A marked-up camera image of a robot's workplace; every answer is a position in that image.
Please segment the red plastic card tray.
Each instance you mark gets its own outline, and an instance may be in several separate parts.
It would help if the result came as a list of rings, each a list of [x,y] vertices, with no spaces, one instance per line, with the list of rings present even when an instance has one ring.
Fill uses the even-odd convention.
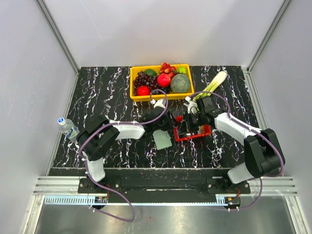
[[[199,122],[197,121],[197,119],[195,117],[190,116],[190,115],[177,116],[177,117],[175,117],[175,119],[177,121],[177,126],[174,129],[175,141],[185,141],[185,140],[191,140],[193,138],[198,138],[198,137],[206,137],[212,133],[209,125],[207,125],[207,124],[199,125]],[[189,122],[190,130],[191,130],[191,136],[180,138],[177,135],[177,130],[180,126],[181,121],[183,121],[183,120],[186,120]],[[204,129],[205,129],[204,134],[198,134],[197,133],[199,130],[199,126],[204,126]]]

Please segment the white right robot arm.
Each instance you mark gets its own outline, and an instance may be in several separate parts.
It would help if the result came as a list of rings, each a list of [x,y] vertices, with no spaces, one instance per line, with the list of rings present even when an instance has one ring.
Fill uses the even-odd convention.
[[[207,124],[225,132],[244,146],[245,161],[227,172],[227,178],[221,182],[224,191],[233,193],[245,180],[274,176],[271,173],[277,169],[277,176],[283,173],[285,158],[272,129],[261,130],[242,122],[229,111],[217,108],[209,96],[196,101],[192,101],[190,97],[185,100],[188,108],[184,118],[189,124],[187,129]]]

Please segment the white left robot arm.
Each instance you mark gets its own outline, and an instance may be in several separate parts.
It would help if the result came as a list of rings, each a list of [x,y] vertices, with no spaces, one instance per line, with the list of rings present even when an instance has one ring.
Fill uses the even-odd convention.
[[[151,104],[151,112],[138,121],[120,122],[99,116],[77,136],[79,154],[86,162],[87,175],[91,176],[88,185],[94,192],[100,193],[105,189],[103,158],[115,141],[141,139],[155,133],[165,134],[178,126],[178,122],[167,109],[167,100],[153,99]]]

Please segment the green netted melon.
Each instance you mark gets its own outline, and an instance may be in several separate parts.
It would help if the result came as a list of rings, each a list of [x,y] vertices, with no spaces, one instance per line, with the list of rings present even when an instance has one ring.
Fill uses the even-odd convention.
[[[170,88],[174,93],[187,93],[191,88],[190,79],[185,74],[177,74],[172,78]]]

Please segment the green spring onion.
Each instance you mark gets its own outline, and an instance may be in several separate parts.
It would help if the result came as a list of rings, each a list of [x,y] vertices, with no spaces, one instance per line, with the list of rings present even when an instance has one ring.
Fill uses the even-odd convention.
[[[205,96],[210,96],[211,92],[214,92],[227,78],[227,73],[225,71],[219,72],[213,80],[210,82],[210,84],[204,89],[204,91],[207,91],[207,93],[200,93],[197,96],[193,98],[193,101],[196,101],[197,99]]]

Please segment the red pomegranate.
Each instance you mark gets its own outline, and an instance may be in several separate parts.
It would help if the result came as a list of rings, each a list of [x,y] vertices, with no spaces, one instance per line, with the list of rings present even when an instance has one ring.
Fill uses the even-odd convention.
[[[171,78],[168,74],[161,74],[157,78],[157,83],[160,87],[168,87],[171,83]]]

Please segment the red round fruit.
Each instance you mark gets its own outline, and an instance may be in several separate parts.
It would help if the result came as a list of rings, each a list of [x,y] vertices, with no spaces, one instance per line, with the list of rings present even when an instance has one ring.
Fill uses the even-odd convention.
[[[148,96],[150,94],[150,88],[146,85],[141,85],[136,89],[137,96]]]

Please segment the yellow plastic fruit bin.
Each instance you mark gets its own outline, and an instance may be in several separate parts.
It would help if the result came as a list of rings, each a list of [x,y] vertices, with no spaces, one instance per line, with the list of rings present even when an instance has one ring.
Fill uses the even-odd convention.
[[[178,64],[178,65],[173,64],[173,66],[175,66],[176,68],[181,66],[187,70],[186,76],[190,80],[191,87],[190,87],[189,91],[186,93],[179,94],[179,93],[170,92],[169,94],[167,94],[168,100],[184,99],[187,96],[191,96],[195,92],[195,90],[194,90],[194,86],[193,86],[193,80],[192,80],[192,74],[191,74],[190,66],[188,64]],[[152,70],[156,71],[157,74],[159,74],[159,70],[161,69],[161,65],[134,66],[134,67],[130,68],[129,92],[130,92],[130,98],[135,102],[150,101],[151,100],[149,95],[147,95],[147,96],[136,96],[135,95],[135,88],[134,88],[134,84],[133,84],[133,81],[135,80],[137,73],[140,71],[145,71],[146,69],[152,69]]]

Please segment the green apple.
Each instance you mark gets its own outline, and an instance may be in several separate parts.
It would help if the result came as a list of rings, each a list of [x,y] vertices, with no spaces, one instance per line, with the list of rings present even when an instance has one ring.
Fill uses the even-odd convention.
[[[176,71],[180,74],[187,74],[187,68],[183,66],[179,66]]]

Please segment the dark purple grape bunch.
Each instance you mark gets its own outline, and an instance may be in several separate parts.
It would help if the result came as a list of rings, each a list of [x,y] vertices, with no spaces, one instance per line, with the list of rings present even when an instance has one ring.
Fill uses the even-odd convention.
[[[152,92],[155,89],[160,88],[160,86],[157,83],[158,75],[154,77],[150,77],[149,75],[145,75],[144,71],[140,71],[137,73],[136,77],[132,81],[132,84],[134,86],[134,94],[136,94],[137,87],[141,85],[146,85],[150,88],[150,91]]]

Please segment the green avocado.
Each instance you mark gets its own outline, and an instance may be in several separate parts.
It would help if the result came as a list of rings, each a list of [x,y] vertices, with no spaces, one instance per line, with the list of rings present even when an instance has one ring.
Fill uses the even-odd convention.
[[[154,77],[154,76],[157,75],[157,73],[156,73],[153,69],[146,69],[146,70],[144,71],[144,74],[145,74],[145,75],[149,75],[150,77]]]

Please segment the clear plastic water bottle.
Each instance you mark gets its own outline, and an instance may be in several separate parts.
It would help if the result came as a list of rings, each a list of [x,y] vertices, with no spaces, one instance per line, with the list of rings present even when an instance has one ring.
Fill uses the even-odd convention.
[[[60,117],[58,119],[58,129],[73,144],[76,143],[79,129],[70,119]]]

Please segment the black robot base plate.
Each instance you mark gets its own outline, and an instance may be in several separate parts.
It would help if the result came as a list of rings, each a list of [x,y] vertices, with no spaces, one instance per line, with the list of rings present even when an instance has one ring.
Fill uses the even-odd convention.
[[[227,169],[105,169],[105,178],[94,184],[85,170],[53,170],[48,176],[55,186],[71,186],[84,195],[117,200],[123,194],[130,202],[146,200],[203,201],[213,195],[248,195],[247,181],[232,184]]]

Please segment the aluminium frame rail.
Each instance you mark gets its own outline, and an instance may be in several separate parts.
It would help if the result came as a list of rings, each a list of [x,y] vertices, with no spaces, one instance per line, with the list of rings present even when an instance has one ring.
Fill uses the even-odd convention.
[[[126,206],[128,203],[123,199],[117,200],[113,198],[107,198],[96,195],[48,195],[44,198],[44,204],[46,205],[86,205],[86,206],[105,206],[116,205]],[[203,201],[186,201],[184,199],[174,200],[169,198],[167,200],[142,200],[132,201],[132,206],[220,206],[226,209],[235,209],[240,207],[240,199],[237,197],[225,197],[219,195],[213,195],[204,199]]]

